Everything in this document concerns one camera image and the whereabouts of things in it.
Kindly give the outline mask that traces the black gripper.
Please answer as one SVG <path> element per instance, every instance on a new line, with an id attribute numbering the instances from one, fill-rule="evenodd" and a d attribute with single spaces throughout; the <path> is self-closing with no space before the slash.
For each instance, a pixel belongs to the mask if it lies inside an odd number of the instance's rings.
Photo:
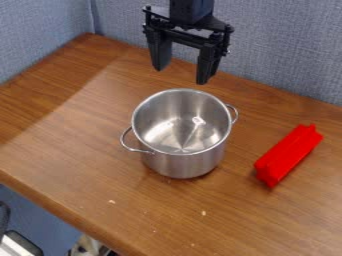
<path id="1" fill-rule="evenodd" d="M 223 53 L 230 46 L 234 27 L 214 16 L 215 0 L 168 0 L 168 6 L 146 5 L 143 12 L 150 18 L 164 20 L 170 27 L 183 30 L 207 30 L 222 36 Z M 152 66 L 162 71 L 171 62 L 172 41 L 163 31 L 148 31 L 147 43 Z M 214 47 L 203 47 L 198 57 L 196 83 L 203 85 L 215 75 L 222 55 Z"/>

